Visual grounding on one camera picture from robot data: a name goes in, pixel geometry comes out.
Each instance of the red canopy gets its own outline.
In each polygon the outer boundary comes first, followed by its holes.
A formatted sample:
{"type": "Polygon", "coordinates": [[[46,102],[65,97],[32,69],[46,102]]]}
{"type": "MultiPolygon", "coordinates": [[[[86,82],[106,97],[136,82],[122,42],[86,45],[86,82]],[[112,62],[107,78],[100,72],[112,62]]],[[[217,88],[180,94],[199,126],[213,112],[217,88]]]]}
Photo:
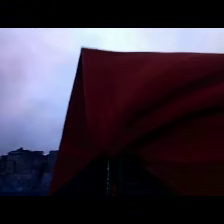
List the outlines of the red canopy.
{"type": "Polygon", "coordinates": [[[82,49],[51,193],[129,150],[182,195],[224,195],[224,55],[82,49]]]}

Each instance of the cloudy sky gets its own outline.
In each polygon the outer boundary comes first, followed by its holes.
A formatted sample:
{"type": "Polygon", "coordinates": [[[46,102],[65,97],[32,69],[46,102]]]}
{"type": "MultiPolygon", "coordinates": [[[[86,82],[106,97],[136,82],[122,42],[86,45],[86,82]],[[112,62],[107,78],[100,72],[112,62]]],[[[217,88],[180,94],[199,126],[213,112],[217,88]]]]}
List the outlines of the cloudy sky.
{"type": "Polygon", "coordinates": [[[81,47],[224,53],[224,29],[0,29],[0,155],[57,150],[81,47]]]}

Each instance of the red umbrella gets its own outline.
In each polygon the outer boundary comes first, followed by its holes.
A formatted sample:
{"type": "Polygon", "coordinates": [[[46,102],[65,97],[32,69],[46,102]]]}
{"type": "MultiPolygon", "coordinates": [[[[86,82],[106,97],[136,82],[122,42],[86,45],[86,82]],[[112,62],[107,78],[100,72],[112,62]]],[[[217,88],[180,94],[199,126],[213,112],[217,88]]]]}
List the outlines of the red umbrella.
{"type": "Polygon", "coordinates": [[[223,138],[224,55],[82,49],[50,192],[125,151],[177,194],[224,195],[223,138]]]}

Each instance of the red cloth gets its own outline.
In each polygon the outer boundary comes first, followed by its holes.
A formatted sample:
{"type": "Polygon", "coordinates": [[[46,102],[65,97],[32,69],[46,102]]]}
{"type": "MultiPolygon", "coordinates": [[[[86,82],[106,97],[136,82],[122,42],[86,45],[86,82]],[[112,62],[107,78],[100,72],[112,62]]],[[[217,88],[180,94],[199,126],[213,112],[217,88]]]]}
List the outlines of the red cloth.
{"type": "Polygon", "coordinates": [[[224,195],[224,55],[82,49],[51,192],[129,150],[183,195],[224,195]]]}

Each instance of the red tent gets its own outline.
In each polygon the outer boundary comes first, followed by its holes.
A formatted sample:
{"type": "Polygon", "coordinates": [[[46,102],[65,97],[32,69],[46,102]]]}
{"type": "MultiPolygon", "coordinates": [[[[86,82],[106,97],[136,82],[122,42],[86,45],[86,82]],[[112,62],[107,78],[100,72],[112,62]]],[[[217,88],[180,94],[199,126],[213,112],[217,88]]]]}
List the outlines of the red tent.
{"type": "Polygon", "coordinates": [[[125,152],[179,195],[224,195],[223,138],[224,55],[82,49],[50,192],[125,152]]]}

